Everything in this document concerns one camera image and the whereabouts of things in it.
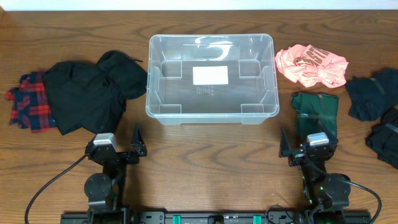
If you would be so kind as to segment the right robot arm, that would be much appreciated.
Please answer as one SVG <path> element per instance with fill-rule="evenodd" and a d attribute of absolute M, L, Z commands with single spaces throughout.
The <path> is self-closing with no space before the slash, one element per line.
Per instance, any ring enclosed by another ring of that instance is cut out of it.
<path fill-rule="evenodd" d="M 294 215 L 295 223 L 316 223 L 331 212 L 340 213 L 349 205 L 351 187 L 343 174 L 326 171 L 325 162 L 336 151 L 337 138 L 328 130 L 321 128 L 319 133 L 309 134 L 307 141 L 299 148 L 290 146 L 285 130 L 281 130 L 280 157 L 286 157 L 291 167 L 298 166 L 302 171 L 303 194 L 311 203 Z"/>

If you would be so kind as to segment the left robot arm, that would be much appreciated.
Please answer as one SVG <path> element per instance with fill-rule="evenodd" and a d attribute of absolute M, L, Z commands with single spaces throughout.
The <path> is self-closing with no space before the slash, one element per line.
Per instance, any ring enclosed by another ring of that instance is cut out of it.
<path fill-rule="evenodd" d="M 135 124 L 130 146 L 118 152 L 118 142 L 113 133 L 97 134 L 86 146 L 85 155 L 101 165 L 103 171 L 91 175 L 85 182 L 88 197 L 89 223 L 130 223 L 130 210 L 122 205 L 127 166 L 139 163 L 147 155 L 139 124 Z"/>

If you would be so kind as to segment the pink printed t-shirt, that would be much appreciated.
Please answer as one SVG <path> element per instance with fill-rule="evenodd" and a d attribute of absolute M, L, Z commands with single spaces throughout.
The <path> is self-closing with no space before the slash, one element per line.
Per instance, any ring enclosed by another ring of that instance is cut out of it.
<path fill-rule="evenodd" d="M 290 81 L 308 88 L 322 83 L 328 88 L 346 84 L 347 60 L 337 54 L 312 45 L 296 44 L 276 53 L 275 64 Z"/>

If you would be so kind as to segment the dark green garment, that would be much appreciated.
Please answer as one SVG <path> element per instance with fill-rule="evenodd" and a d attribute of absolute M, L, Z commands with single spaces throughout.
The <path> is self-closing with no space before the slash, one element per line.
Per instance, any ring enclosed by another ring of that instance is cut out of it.
<path fill-rule="evenodd" d="M 294 93 L 292 107 L 297 112 L 295 130 L 301 140 L 306 140 L 309 134 L 321 132 L 319 123 L 337 137 L 337 122 L 339 98 L 325 93 Z"/>

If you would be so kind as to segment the red navy plaid shirt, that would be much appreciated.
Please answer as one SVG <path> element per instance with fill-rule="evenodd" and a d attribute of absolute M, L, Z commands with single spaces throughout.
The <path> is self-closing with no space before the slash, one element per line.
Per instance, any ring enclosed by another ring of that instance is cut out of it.
<path fill-rule="evenodd" d="M 5 99 L 12 101 L 9 124 L 17 124 L 20 129 L 30 129 L 41 133 L 56 128 L 43 84 L 43 72 L 22 75 L 19 86 L 9 89 Z"/>

